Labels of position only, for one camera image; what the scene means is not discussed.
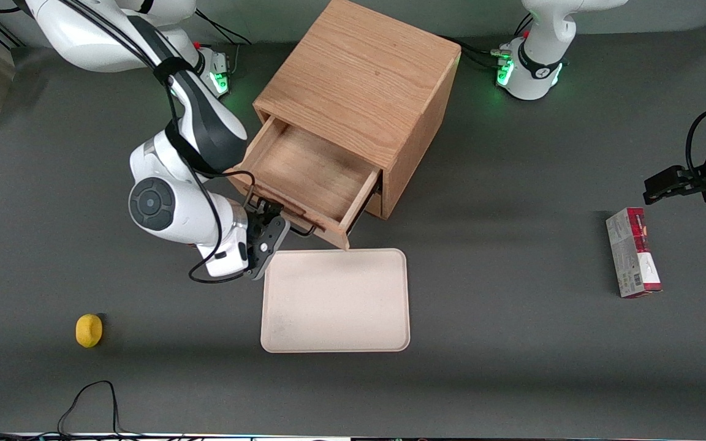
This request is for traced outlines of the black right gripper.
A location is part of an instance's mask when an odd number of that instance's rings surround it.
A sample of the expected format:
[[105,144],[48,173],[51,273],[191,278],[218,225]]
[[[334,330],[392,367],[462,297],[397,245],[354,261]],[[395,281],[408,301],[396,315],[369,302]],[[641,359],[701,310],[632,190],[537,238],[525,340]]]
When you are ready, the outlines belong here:
[[287,227],[286,219],[281,216],[284,209],[282,203],[275,203],[260,197],[253,197],[250,202],[245,204],[248,218],[246,237],[250,246],[256,245],[266,229],[285,229]]

